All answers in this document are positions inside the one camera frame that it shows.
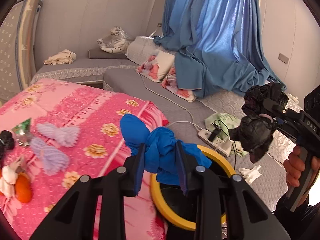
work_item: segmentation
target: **metal screw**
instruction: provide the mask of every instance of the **metal screw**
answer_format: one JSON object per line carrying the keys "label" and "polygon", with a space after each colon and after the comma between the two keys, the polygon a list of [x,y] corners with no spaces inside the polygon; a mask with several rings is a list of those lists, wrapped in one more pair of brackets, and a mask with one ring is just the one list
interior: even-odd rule
{"label": "metal screw", "polygon": [[242,177],[238,174],[235,174],[232,176],[232,179],[236,182],[240,182],[242,180]]}
{"label": "metal screw", "polygon": [[88,175],[83,175],[80,177],[80,181],[81,182],[88,182],[90,179],[90,177]]}
{"label": "metal screw", "polygon": [[125,173],[127,171],[127,168],[124,166],[120,166],[117,168],[118,173]]}
{"label": "metal screw", "polygon": [[201,165],[196,166],[196,171],[198,171],[198,172],[204,172],[204,171],[205,171],[205,167],[204,167],[204,166],[201,166]]}

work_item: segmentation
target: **floral blanket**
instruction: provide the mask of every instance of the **floral blanket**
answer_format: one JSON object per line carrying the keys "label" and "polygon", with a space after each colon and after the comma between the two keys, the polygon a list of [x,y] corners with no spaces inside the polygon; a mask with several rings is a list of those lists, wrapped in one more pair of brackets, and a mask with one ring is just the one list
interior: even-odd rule
{"label": "floral blanket", "polygon": [[[11,130],[18,123],[32,118],[31,132],[70,157],[70,165],[54,176],[44,174],[42,164],[31,148],[16,144],[4,158],[4,165],[20,154],[27,159],[27,174],[31,178],[33,197],[27,204],[0,196],[0,208],[22,240],[30,238],[46,214],[65,192],[84,174],[99,177],[121,166],[130,156],[120,131],[120,119],[131,113],[153,130],[167,122],[163,114],[149,101],[121,93],[113,93],[79,84],[41,79],[16,95],[0,108],[0,130]],[[58,127],[76,125],[81,129],[72,148],[40,135],[35,125],[50,122]],[[150,174],[144,173],[142,188],[136,198],[125,198],[125,227],[128,240],[163,240],[164,224],[156,217],[149,192]],[[98,202],[99,214],[101,199]],[[99,219],[95,219],[95,239]]]}

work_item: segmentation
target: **green snack bag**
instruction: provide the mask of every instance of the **green snack bag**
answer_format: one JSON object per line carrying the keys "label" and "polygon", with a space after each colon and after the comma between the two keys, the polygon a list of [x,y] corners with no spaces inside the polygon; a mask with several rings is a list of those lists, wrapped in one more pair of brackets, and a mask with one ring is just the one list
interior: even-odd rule
{"label": "green snack bag", "polygon": [[33,137],[30,132],[31,118],[19,123],[17,126],[12,128],[12,132],[16,135],[16,140],[20,146],[29,146],[30,141]]}

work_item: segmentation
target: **blue curtain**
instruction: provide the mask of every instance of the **blue curtain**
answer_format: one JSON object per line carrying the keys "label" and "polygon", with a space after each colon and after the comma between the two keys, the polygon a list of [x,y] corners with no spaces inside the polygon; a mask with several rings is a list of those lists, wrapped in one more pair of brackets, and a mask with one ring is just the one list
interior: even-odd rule
{"label": "blue curtain", "polygon": [[281,82],[263,55],[259,0],[166,0],[164,37],[155,43],[178,51],[178,87],[197,97],[220,88],[239,95],[269,79]]}

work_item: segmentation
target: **human hand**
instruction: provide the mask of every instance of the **human hand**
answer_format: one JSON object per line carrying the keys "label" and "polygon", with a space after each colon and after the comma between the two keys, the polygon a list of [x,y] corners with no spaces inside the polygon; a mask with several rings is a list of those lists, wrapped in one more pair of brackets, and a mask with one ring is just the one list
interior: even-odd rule
{"label": "human hand", "polygon": [[[304,162],[299,158],[299,155],[301,153],[301,147],[296,146],[294,147],[292,153],[289,155],[289,159],[285,160],[283,163],[283,166],[287,172],[285,179],[287,182],[288,187],[299,187],[299,178],[301,176],[301,172],[305,170],[305,164]],[[310,182],[307,186],[307,188],[310,188],[313,184],[316,175],[318,174],[318,171],[320,169],[320,159],[317,157],[312,158],[311,162],[311,169],[313,170]],[[298,206],[300,206],[308,197],[308,193],[306,193],[300,200]]]}

